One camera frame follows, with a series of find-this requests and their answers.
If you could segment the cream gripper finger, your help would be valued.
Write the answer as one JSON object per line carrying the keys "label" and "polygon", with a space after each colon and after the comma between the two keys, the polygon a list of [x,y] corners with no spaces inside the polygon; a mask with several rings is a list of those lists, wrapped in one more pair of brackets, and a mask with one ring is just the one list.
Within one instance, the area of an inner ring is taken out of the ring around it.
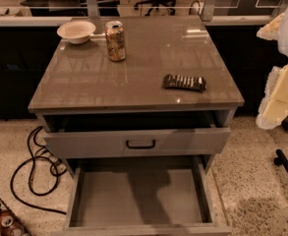
{"label": "cream gripper finger", "polygon": [[277,40],[279,38],[279,29],[285,14],[282,13],[275,17],[271,22],[261,27],[257,32],[257,37],[265,40]]}
{"label": "cream gripper finger", "polygon": [[259,128],[270,130],[288,116],[288,65],[272,68],[264,92],[256,123]]}

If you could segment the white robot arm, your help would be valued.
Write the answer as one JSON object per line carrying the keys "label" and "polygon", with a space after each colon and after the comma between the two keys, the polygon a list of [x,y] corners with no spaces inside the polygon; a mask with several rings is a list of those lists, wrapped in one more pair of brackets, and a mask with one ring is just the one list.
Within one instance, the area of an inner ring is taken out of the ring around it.
{"label": "white robot arm", "polygon": [[[264,27],[257,37],[276,40],[278,51],[288,57],[288,8]],[[270,130],[279,126],[288,116],[288,64],[274,66],[268,75],[256,123],[259,128]]]}

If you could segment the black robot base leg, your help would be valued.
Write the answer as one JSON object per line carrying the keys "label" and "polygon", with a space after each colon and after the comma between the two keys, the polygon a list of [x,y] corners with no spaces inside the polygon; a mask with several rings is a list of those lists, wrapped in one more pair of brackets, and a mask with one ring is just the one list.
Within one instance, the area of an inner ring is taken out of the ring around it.
{"label": "black robot base leg", "polygon": [[285,171],[288,174],[288,159],[285,156],[284,152],[281,149],[277,149],[275,153],[276,153],[276,157],[273,160],[274,164],[276,166],[283,166]]}

